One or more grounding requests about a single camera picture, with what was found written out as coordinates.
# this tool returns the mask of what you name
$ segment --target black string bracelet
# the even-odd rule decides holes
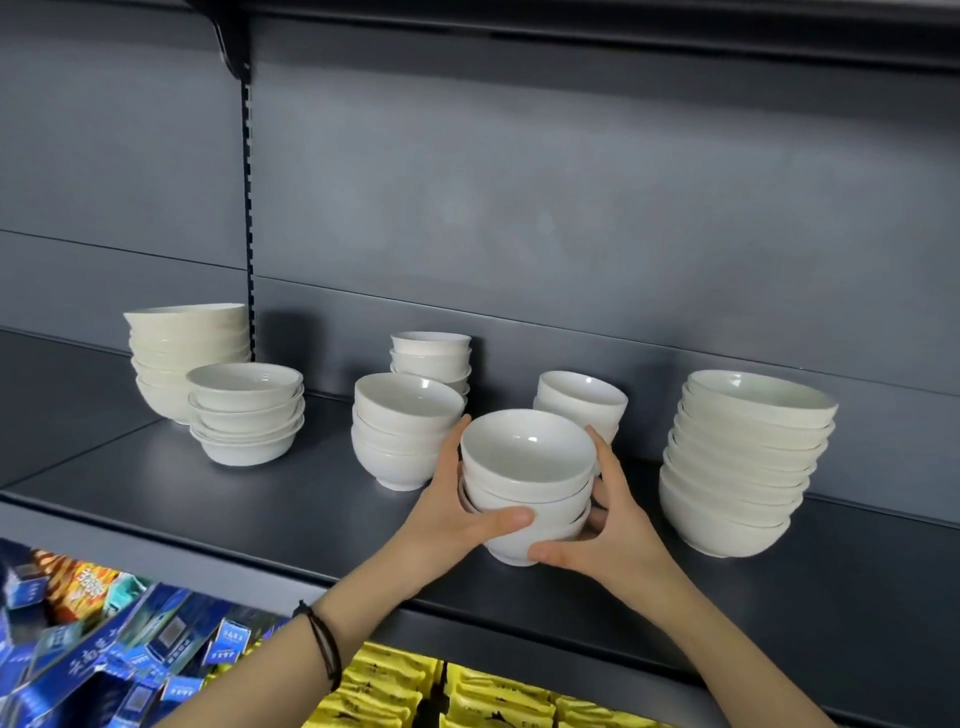
[[[326,626],[326,622],[317,617],[317,613],[308,607],[303,600],[294,610],[294,619],[300,615],[306,615],[313,628],[313,636],[317,638],[317,647],[324,656],[326,665],[326,676],[330,680],[330,692],[334,692],[340,687],[340,681],[344,676],[344,666],[340,662],[340,650],[337,648],[337,641],[333,639],[333,633]]]

